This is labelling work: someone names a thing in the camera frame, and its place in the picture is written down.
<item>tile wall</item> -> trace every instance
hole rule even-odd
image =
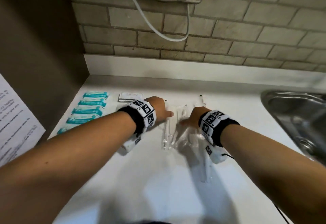
[[[326,0],[203,0],[169,42],[131,0],[71,0],[86,53],[326,72]],[[186,33],[186,6],[138,0],[153,26]]]

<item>sink basin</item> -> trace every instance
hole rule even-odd
[[[262,103],[298,148],[326,166],[326,95],[272,91]]]

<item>wristband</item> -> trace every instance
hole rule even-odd
[[[141,134],[152,127],[156,121],[156,112],[152,105],[145,100],[136,100],[119,109],[129,114],[136,124],[135,133]]]
[[[208,111],[201,115],[198,125],[202,130],[202,135],[213,146],[217,145],[223,147],[221,144],[222,131],[230,124],[240,125],[237,121],[230,119],[230,117],[218,110]]]

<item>person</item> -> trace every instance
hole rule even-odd
[[[162,98],[146,101],[155,109],[156,123],[173,116]],[[181,124],[199,128],[200,118],[209,111],[196,107]],[[106,115],[57,135],[1,167],[0,222],[52,223],[78,189],[135,133],[134,119],[124,110]],[[324,166],[236,122],[226,125],[218,139],[294,223],[326,223]]]

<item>brown wall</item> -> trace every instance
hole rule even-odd
[[[0,73],[47,137],[89,73],[70,0],[0,0]]]

